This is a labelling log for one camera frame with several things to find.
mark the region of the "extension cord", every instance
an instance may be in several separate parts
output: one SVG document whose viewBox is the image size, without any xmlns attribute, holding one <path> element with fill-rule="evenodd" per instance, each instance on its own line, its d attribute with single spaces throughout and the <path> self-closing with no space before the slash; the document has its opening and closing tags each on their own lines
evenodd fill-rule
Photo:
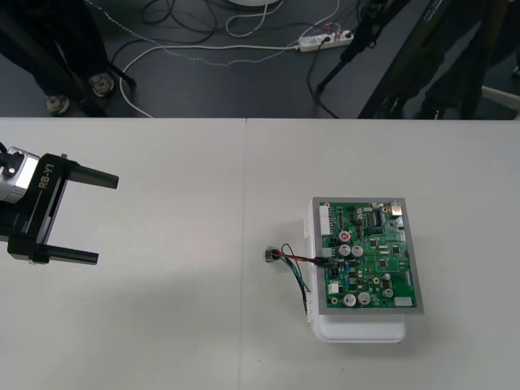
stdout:
<svg viewBox="0 0 520 390">
<path fill-rule="evenodd" d="M 326 37 L 329 37 L 331 40 L 329 42 L 323 43 L 322 45 L 322 42 Z M 339 36 L 336 34 L 321 34 L 313 35 L 312 37 L 301 37 L 298 40 L 298 44 L 301 51 L 308 52 L 316 51 L 320 46 L 320 50 L 329 49 L 331 47 L 348 46 L 353 39 L 354 35 L 350 31 L 346 30 L 343 31 Z"/>
</svg>

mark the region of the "gray floor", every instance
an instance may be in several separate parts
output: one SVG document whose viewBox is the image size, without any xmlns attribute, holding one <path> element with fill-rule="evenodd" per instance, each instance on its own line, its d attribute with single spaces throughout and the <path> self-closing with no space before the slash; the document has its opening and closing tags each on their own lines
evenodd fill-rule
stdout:
<svg viewBox="0 0 520 390">
<path fill-rule="evenodd" d="M 200 34 L 184 29 L 154 28 L 140 21 L 139 10 L 148 0 L 96 0 L 95 3 L 122 25 L 145 37 L 189 41 L 198 39 Z M 355 0 L 341 0 L 342 9 L 353 8 Z M 266 27 L 290 24 L 293 22 L 313 23 L 331 12 L 336 0 L 287 0 L 274 15 L 266 18 Z M 417 21 L 427 0 L 414 0 L 387 27 L 373 50 L 366 50 L 349 64 L 329 85 L 323 100 L 341 118 L 356 118 L 371 95 L 374 87 L 384 74 L 401 44 Z M 164 2 L 158 2 L 149 17 L 161 15 Z M 190 11 L 208 23 L 211 22 L 206 4 L 202 0 L 177 0 L 175 9 Z M 214 7 L 219 17 L 219 25 L 233 15 Z M 123 43 L 135 39 L 110 22 L 101 12 L 93 10 L 103 37 L 106 49 L 111 56 Z M 185 23 L 194 25 L 186 15 L 179 15 Z M 247 29 L 258 21 L 252 19 L 240 22 L 238 28 Z M 343 24 L 343 28 L 355 27 L 355 16 Z M 171 20 L 166 26 L 173 26 Z M 295 41 L 305 27 L 291 27 L 260 37 L 236 39 L 218 35 L 212 37 L 207 45 L 269 45 L 286 46 Z M 455 47 L 440 69 L 449 66 L 469 41 L 467 37 Z M 120 67 L 126 66 L 142 51 L 152 47 L 149 43 L 137 43 L 126 48 L 116 60 Z M 341 49 L 325 50 L 319 55 L 314 73 L 314 83 L 323 78 L 337 64 Z M 178 50 L 176 53 L 191 57 L 203 57 L 214 62 L 227 62 L 233 59 L 261 59 L 271 52 L 260 50 L 226 50 L 210 52 L 204 50 Z M 313 59 L 312 54 L 291 52 L 279 55 L 262 63 L 238 63 L 230 67 L 209 66 L 200 61 L 174 57 L 161 50 L 147 55 L 128 72 L 138 83 L 131 99 L 140 108 L 154 117 L 228 117 L 228 118 L 328 118 L 317 109 L 306 87 L 306 74 Z M 488 74 L 486 85 L 511 93 L 520 93 L 520 85 L 509 77 L 515 66 L 510 58 Z M 25 71 L 0 57 L 0 116 L 37 117 L 46 116 L 44 95 L 36 86 L 33 78 Z M 407 115 L 412 115 L 423 99 L 421 93 L 409 102 Z M 113 117 L 141 117 L 128 107 L 119 93 L 108 102 L 106 111 Z M 71 116 L 83 116 L 72 110 Z M 483 101 L 479 108 L 482 119 L 512 119 L 515 114 L 504 107 Z"/>
</svg>

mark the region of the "black cable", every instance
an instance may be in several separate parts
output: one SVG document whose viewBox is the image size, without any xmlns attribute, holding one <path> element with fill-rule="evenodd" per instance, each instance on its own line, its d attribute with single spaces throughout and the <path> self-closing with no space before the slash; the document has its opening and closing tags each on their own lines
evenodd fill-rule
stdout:
<svg viewBox="0 0 520 390">
<path fill-rule="evenodd" d="M 310 77 L 312 76 L 312 72 L 314 70 L 314 67 L 316 66 L 316 62 L 318 61 L 318 55 L 319 55 L 319 51 L 321 50 L 323 44 L 325 42 L 328 42 L 330 41 L 330 38 L 325 38 L 323 40 L 323 42 L 319 45 L 318 49 L 316 50 L 316 54 L 314 55 L 314 58 L 312 60 L 312 64 L 310 65 L 310 68 L 309 68 L 309 71 L 307 72 L 307 88 L 309 89 L 309 92 L 310 92 L 310 96 L 312 96 L 313 100 L 318 103 L 318 105 L 323 108 L 332 118 L 335 118 L 335 119 L 339 119 L 340 117 L 336 114 L 334 114 L 327 106 L 325 106 L 321 99 L 319 98 L 319 95 L 317 93 L 314 92 L 314 90 L 312 89 L 312 85 L 310 83 Z"/>
</svg>

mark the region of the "table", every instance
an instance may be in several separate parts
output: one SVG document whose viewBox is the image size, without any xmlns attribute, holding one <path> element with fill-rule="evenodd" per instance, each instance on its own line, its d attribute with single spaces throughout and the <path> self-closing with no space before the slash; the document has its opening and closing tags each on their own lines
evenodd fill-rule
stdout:
<svg viewBox="0 0 520 390">
<path fill-rule="evenodd" d="M 4 119 L 0 141 L 121 176 L 70 185 L 51 236 L 98 266 L 0 249 L 6 388 L 515 383 L 515 122 Z M 304 250 L 313 196 L 406 198 L 426 313 L 402 343 L 318 342 L 288 270 L 263 262 Z"/>
</svg>

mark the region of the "cable connector plug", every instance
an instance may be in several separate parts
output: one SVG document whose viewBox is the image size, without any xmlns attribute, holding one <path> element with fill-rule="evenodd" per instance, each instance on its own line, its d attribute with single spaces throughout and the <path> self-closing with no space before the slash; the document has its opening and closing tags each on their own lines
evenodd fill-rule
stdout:
<svg viewBox="0 0 520 390">
<path fill-rule="evenodd" d="M 280 259 L 280 250 L 277 248 L 273 248 L 272 246 L 268 246 L 266 248 L 266 252 L 263 254 L 263 258 L 266 262 L 275 262 Z"/>
</svg>

